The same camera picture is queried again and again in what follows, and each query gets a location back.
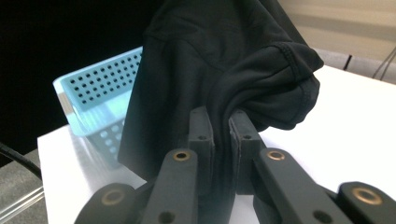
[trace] perforated basket wall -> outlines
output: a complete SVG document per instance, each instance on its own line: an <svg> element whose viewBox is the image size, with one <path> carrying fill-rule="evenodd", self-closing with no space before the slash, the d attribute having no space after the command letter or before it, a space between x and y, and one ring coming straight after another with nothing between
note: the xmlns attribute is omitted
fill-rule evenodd
<svg viewBox="0 0 396 224"><path fill-rule="evenodd" d="M117 155L142 48L57 78L53 86L72 132Z"/></svg>

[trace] black cable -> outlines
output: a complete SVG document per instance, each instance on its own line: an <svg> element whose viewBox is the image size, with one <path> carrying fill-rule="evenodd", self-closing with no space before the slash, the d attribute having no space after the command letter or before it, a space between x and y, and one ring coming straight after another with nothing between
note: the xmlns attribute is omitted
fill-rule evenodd
<svg viewBox="0 0 396 224"><path fill-rule="evenodd" d="M375 78L375 77L376 77L376 74L379 72L379 70L381 70L382 66L384 66L384 64L385 64L386 62L388 62L388 60L389 60L389 59L392 57L392 55L394 55L395 53L396 53L396 47L395 47L395 48L393 49L393 51L388 55L388 57L384 60L384 62L382 62L382 63L379 65L379 67L375 70L375 72L374 72L372 78ZM389 66L387 65L386 70L384 71L384 73L382 73L382 77L384 77L386 71L388 70L388 67L389 67Z"/></svg>
<svg viewBox="0 0 396 224"><path fill-rule="evenodd" d="M346 60L346 65L344 65L344 68L343 68L344 71L347 70L347 67L349 66L351 59L352 59L352 55L349 54L349 56L347 57L347 60Z"/></svg>
<svg viewBox="0 0 396 224"><path fill-rule="evenodd" d="M382 79L384 78L385 74L387 73L388 68L389 68L390 64L392 63L393 59L395 58L395 56L396 56L396 48L393 50L393 55L392 55L392 57L389 59L388 64L387 64L387 66L385 67L384 72L382 73L382 76L381 76L381 78L380 78L379 80L382 81Z"/></svg>
<svg viewBox="0 0 396 224"><path fill-rule="evenodd" d="M14 160L15 162L19 163L20 165L24 166L34 175L36 175L39 179L41 178L41 170L36 166L32 161L26 159L20 153L15 151L14 149L4 145L0 142L0 153L7 156L8 158Z"/></svg>

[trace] fabric fold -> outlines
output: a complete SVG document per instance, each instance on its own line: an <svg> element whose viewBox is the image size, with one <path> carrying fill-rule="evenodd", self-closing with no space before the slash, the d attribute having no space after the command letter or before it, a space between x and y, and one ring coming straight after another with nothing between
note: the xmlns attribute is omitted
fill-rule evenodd
<svg viewBox="0 0 396 224"><path fill-rule="evenodd" d="M276 0L165 1L145 32L119 161L145 179L183 147L190 111L206 106L215 136L213 188L199 223L227 223L235 181L228 119L244 110L259 131L289 130L318 98L323 62Z"/></svg>

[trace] white wall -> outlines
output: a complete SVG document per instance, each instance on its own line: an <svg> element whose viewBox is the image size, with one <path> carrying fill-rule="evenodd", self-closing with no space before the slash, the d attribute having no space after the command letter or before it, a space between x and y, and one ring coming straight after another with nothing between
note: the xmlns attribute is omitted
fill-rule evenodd
<svg viewBox="0 0 396 224"><path fill-rule="evenodd" d="M383 61L396 46L396 0L278 0L307 43Z"/></svg>

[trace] screw hole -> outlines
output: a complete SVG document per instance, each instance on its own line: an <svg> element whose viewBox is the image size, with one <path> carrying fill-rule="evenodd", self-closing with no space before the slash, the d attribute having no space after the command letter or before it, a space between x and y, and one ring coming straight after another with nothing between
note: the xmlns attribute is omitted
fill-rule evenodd
<svg viewBox="0 0 396 224"><path fill-rule="evenodd" d="M267 153L267 156L274 161L283 161L285 160L285 155L278 151L270 151Z"/></svg>
<svg viewBox="0 0 396 224"><path fill-rule="evenodd" d="M175 214L171 212L162 212L158 216L158 220L160 221L161 224L169 224L174 222L175 217L176 217Z"/></svg>
<svg viewBox="0 0 396 224"><path fill-rule="evenodd" d="M188 151L179 151L174 154L175 161L187 161L190 159L190 153Z"/></svg>
<svg viewBox="0 0 396 224"><path fill-rule="evenodd" d="M370 189L354 188L352 193L357 199L364 203L371 205L379 205L382 203L381 197Z"/></svg>
<svg viewBox="0 0 396 224"><path fill-rule="evenodd" d="M332 217L322 211L315 211L314 218L321 223L332 223Z"/></svg>
<svg viewBox="0 0 396 224"><path fill-rule="evenodd" d="M116 205L125 198L125 193L121 189L111 189L106 192L105 195L102 197L102 204L111 206Z"/></svg>

